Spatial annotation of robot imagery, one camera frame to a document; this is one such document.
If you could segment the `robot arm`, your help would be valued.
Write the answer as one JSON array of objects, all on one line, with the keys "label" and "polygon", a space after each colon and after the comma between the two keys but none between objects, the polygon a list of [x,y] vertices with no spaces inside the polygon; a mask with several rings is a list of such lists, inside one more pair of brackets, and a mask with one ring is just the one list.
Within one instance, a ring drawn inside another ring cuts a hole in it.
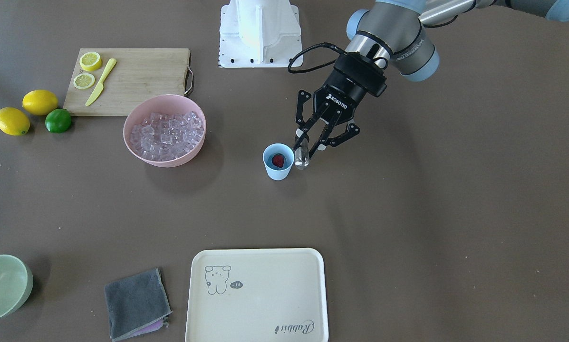
[{"label": "robot arm", "polygon": [[428,79],[439,67],[439,54],[426,30],[451,24],[471,10],[507,7],[550,21],[569,21],[569,0],[378,0],[359,9],[347,22],[346,48],[319,43],[297,53],[287,67],[316,48],[337,53],[333,70],[312,95],[298,93],[293,145],[295,163],[308,165],[317,150],[336,147],[358,135],[355,110],[365,95],[379,97],[386,89],[385,69],[393,65],[412,82]]}]

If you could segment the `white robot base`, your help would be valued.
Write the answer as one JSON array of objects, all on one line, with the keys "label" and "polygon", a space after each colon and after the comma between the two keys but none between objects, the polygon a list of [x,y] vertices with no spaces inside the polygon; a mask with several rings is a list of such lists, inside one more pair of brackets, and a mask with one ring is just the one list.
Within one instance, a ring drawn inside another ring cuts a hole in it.
[{"label": "white robot base", "polygon": [[286,68],[302,51],[299,9],[288,0],[231,0],[219,34],[221,68]]}]

